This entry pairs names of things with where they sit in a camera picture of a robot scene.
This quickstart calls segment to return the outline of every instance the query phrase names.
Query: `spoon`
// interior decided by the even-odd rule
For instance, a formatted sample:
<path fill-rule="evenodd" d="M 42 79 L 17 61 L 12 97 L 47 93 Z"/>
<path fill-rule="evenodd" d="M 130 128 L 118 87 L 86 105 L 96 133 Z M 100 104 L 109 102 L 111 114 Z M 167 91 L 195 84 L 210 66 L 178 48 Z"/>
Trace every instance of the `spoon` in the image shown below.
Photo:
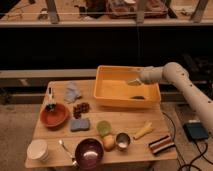
<path fill-rule="evenodd" d="M 67 149 L 67 147 L 64 145 L 64 141 L 62 139 L 60 139 L 59 144 L 63 147 L 63 149 L 65 150 L 65 152 L 67 153 L 67 155 L 72 159 L 72 164 L 73 166 L 77 166 L 78 163 L 75 159 L 75 157 L 73 157 L 73 155 L 70 153 L 70 151 Z"/>

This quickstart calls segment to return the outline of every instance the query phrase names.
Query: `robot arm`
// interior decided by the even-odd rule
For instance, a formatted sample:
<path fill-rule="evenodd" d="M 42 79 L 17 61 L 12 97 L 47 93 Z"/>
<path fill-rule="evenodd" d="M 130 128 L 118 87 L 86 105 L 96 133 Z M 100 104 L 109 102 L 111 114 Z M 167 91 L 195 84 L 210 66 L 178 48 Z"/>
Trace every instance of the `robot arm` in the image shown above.
<path fill-rule="evenodd" d="M 167 82 L 175 86 L 205 128 L 213 133 L 213 101 L 190 81 L 188 72 L 181 65 L 171 62 L 164 67 L 145 67 L 141 70 L 139 79 L 145 84 Z"/>

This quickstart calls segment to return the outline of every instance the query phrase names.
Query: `gray floor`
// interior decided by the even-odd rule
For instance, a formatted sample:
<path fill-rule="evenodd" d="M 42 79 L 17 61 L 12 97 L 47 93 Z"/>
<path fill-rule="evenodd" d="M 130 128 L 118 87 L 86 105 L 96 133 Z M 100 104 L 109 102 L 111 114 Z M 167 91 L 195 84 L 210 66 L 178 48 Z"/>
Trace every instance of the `gray floor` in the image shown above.
<path fill-rule="evenodd" d="M 40 104 L 16 104 L 16 105 L 0 105 L 0 170 L 1 171 L 43 171 L 45 169 L 26 169 L 24 162 L 26 159 L 26 149 L 31 141 L 33 129 L 38 119 Z M 180 116 L 175 109 L 175 104 L 162 104 L 162 110 L 167 113 L 176 125 L 176 146 L 183 155 L 184 160 L 188 163 L 198 155 L 195 145 L 188 142 L 181 124 L 184 117 Z M 165 117 L 170 132 L 173 134 L 171 122 Z M 208 140 L 209 150 L 206 156 L 213 161 L 212 139 Z M 195 162 L 202 170 L 213 170 L 213 166 L 199 159 Z M 177 160 L 157 162 L 154 166 L 155 171 L 175 171 L 178 170 L 179 164 Z M 58 168 L 58 170 L 72 170 L 70 168 Z M 99 170 L 110 171 L 139 171 L 140 166 L 118 166 L 101 168 Z"/>

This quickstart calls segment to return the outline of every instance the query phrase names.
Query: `metal bowl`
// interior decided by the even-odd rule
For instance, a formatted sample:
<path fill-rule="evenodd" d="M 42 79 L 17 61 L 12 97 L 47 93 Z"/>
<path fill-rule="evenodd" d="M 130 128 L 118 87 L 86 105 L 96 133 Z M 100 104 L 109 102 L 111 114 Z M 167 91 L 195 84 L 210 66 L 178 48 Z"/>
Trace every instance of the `metal bowl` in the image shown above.
<path fill-rule="evenodd" d="M 129 146 L 129 144 L 131 143 L 131 139 L 130 139 L 129 135 L 124 132 L 119 133 L 116 136 L 115 141 L 116 141 L 116 145 L 117 145 L 118 149 L 121 151 L 126 150 Z"/>
<path fill-rule="evenodd" d="M 97 167 L 103 158 L 104 150 L 101 143 L 93 138 L 81 141 L 75 150 L 75 158 L 79 167 L 90 170 Z"/>

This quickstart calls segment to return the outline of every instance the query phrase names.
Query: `orange bin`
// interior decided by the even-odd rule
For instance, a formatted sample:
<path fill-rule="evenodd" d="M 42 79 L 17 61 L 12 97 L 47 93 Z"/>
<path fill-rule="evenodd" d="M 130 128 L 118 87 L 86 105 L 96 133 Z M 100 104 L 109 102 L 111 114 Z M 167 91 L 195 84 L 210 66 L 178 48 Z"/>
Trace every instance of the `orange bin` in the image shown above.
<path fill-rule="evenodd" d="M 97 103 L 103 106 L 131 108 L 150 108 L 160 103 L 161 94 L 157 83 L 140 86 L 127 84 L 138 77 L 141 69 L 142 67 L 100 65 L 94 89 Z"/>

